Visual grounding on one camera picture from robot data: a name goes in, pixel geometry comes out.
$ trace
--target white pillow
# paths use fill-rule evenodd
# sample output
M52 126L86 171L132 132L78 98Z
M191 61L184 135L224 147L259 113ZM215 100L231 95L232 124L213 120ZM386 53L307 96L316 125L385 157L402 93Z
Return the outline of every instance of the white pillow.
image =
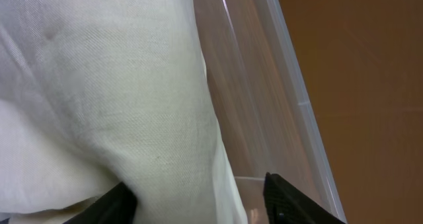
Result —
M97 196L106 166L135 223L247 222L192 0L0 0L0 42L0 212Z

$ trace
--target transparent plastic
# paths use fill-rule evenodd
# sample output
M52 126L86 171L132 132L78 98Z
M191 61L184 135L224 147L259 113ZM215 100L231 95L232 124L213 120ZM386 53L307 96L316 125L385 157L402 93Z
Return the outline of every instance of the transparent plastic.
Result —
M282 175L346 221L279 1L194 0L194 6L208 73L214 76L209 81L211 95L219 99L213 103L250 223L268 222L262 200L265 172ZM255 18L260 21L261 33L254 33L251 26ZM253 57L261 48L266 49ZM266 75L261 70L270 67L264 64L275 65L274 73L282 81L279 87L283 89L276 91L284 94L284 100L277 103L282 107L279 110L269 106L264 95L260 97L268 92L260 83L272 80L269 77L260 82ZM275 116L278 111L282 111L279 117ZM244 115L252 117L252 122ZM273 131L275 124L281 124L282 129ZM225 138L225 130L242 137L241 141L237 143L232 134ZM232 152L232 146L237 146L237 151ZM240 147L248 152L240 152Z

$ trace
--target brown background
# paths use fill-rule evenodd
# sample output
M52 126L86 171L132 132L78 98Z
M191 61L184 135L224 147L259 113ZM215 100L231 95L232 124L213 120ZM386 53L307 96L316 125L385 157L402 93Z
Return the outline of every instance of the brown background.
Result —
M423 0L280 0L349 223L423 223Z
M194 5L213 104L248 214L263 211L266 171L329 210L266 15L257 0L225 1L227 10L222 0ZM423 223L423 0L280 4L348 222Z

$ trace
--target brown wall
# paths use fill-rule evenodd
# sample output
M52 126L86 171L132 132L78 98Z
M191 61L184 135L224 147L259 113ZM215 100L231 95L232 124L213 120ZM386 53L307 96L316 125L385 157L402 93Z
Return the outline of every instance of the brown wall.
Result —
M423 223L423 0L280 0L349 223Z

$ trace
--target white fabric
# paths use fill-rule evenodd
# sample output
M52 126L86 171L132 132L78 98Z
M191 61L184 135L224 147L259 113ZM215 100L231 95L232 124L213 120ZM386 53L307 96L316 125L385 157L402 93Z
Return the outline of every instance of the white fabric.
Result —
M246 223L201 64L192 0L0 0L0 212Z
M95 198L92 198L65 209L47 210L31 214L14 214L10 218L9 224L62 224L81 213L94 202Z

